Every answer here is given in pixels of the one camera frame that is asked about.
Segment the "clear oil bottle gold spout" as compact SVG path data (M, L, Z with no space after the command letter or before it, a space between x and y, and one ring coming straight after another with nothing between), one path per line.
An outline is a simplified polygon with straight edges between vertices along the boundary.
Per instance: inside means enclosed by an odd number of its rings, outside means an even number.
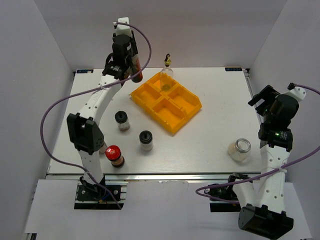
M163 92L169 91L173 87L174 72L171 69L171 55L166 54L164 68L160 71L160 89Z

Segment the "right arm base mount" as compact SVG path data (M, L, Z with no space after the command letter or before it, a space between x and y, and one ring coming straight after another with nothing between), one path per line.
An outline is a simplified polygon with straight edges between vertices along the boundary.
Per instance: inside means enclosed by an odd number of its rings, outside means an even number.
M204 193L210 195L211 197L216 197L223 200L238 201L232 186L207 188L204 190ZM211 213L238 213L241 210L239 204L218 201L213 198L210 199L209 205Z

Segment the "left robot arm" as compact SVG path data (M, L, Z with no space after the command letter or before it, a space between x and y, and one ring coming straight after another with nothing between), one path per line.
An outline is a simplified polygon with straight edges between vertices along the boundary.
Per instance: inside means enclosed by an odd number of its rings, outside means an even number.
M90 185L88 193L96 200L106 193L106 187L101 184L104 174L100 163L100 149L105 149L106 144L99 124L112 98L123 86L119 81L138 72L134 68L138 50L133 31L115 33L112 40L112 53L106 59L100 84L115 85L99 87L76 114L70 113L66 119L69 139L80 155L82 166L88 171L81 181Z

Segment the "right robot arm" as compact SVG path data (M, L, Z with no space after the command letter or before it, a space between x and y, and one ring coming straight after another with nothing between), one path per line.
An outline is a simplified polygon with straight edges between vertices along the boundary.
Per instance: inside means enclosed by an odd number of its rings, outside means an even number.
M238 226L243 231L277 240L293 229L294 219L285 210L283 167L293 148L289 125L305 96L301 87L290 85L287 92L279 93L267 85L248 102L263 117L258 131L262 160L259 190L254 190L252 180L241 183L237 179L225 187L229 198L238 199Z

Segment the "dark sauce bottle black cap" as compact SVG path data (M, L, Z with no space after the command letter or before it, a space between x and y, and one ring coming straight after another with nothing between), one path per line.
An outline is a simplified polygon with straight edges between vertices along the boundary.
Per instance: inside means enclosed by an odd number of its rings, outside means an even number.
M133 77L131 80L134 83L139 83L143 80L143 74L140 72L138 74L138 72L141 70L141 65L140 65L140 61L139 61L139 55L135 54L132 57L132 67L131 67L131 71L132 71L132 76L135 75L135 77Z

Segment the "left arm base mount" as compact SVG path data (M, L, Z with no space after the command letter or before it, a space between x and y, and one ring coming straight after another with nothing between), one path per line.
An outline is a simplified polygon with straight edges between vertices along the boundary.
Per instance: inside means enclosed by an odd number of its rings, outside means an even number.
M84 180L81 176L74 200L75 210L120 210L126 199L127 186L124 184L109 184L104 179L100 182L105 188Z

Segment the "black-cap white spice jar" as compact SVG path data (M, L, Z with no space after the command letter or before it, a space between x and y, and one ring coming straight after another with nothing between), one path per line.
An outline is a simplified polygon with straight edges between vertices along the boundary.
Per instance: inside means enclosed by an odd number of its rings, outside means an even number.
M153 135L150 131L143 130L139 134L139 141L142 150L151 151L153 149Z

